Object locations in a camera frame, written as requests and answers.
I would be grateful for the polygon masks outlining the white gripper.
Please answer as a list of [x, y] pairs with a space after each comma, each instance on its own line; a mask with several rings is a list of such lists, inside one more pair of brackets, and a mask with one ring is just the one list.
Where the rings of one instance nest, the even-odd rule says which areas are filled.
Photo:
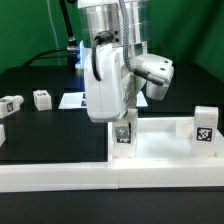
[[[121, 47], [111, 44], [96, 48], [96, 68], [100, 81], [94, 77], [92, 52], [85, 59], [84, 83], [87, 113], [93, 122], [114, 122], [123, 118], [135, 99], [136, 80], [125, 68]], [[115, 128], [117, 139], [127, 139], [128, 126]]]

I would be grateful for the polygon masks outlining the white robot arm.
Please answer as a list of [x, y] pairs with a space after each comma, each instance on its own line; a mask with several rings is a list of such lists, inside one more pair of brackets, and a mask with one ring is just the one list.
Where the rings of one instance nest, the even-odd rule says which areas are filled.
[[127, 142], [136, 119], [136, 95], [148, 81], [144, 44], [146, 0], [79, 0], [84, 35], [84, 84], [91, 121], [114, 124], [118, 141]]

